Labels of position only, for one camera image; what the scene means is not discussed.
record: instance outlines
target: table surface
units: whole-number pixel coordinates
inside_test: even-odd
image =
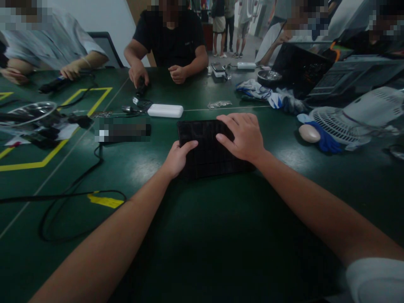
[[[295,117],[267,103],[241,101],[235,85],[255,77],[254,73],[234,72],[228,82],[202,73],[181,86],[172,82],[166,69],[149,69],[149,75],[151,87],[145,98],[183,105],[181,120],[254,113],[270,152],[404,245],[399,192],[404,164],[382,151],[393,139],[374,139],[355,152],[324,154],[300,139]],[[83,78],[54,95],[37,93],[39,85],[56,76],[56,72],[38,72],[25,87],[0,79],[0,93],[13,92],[10,96],[0,94],[4,98],[0,103],[22,98],[61,104],[90,85],[90,80]],[[85,114],[93,109],[119,114],[122,105],[131,104],[135,89],[126,69],[96,71],[96,82],[103,89],[92,91],[63,112]],[[221,100],[230,100],[233,105],[207,108],[209,102]],[[128,197],[134,194],[157,171],[178,139],[178,119],[152,117],[150,121],[150,142],[106,146],[104,164],[78,191],[117,189]],[[97,162],[93,155],[96,147],[94,130],[80,129],[56,153],[32,145],[14,149],[0,159],[0,198],[62,192]],[[18,165],[26,163],[39,165]],[[82,241],[51,244],[39,239],[38,225],[50,203],[0,205],[2,302],[26,302]],[[49,232],[57,237],[73,235],[112,212],[109,207],[89,203],[85,196],[78,197],[65,204]],[[254,172],[173,181],[110,301],[308,301],[339,292],[341,280],[343,268],[337,258],[297,219],[262,175]]]

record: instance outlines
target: chair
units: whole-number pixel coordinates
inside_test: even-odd
[[[108,32],[89,32],[88,34],[99,46],[101,46],[109,57],[109,61],[105,66],[106,68],[124,68]]]

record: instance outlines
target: white fan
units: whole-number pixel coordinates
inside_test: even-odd
[[[319,107],[309,116],[337,142],[360,146],[376,133],[395,130],[386,126],[403,114],[403,100],[403,91],[385,86],[364,94],[343,109]]]

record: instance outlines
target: gray shirt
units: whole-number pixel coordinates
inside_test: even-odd
[[[234,4],[236,0],[225,0],[224,1],[224,16],[226,18],[231,18],[234,16]]]
[[[29,62],[35,67],[39,67],[42,61],[52,69],[60,70],[91,51],[106,55],[69,13],[53,8],[44,19],[42,24],[35,24],[36,28],[43,30],[2,31],[9,45],[5,56]]]

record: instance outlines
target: white power bank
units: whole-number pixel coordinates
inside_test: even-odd
[[[153,104],[147,113],[152,117],[181,118],[184,108],[181,105]]]
[[[256,69],[257,65],[254,62],[238,62],[237,69]]]

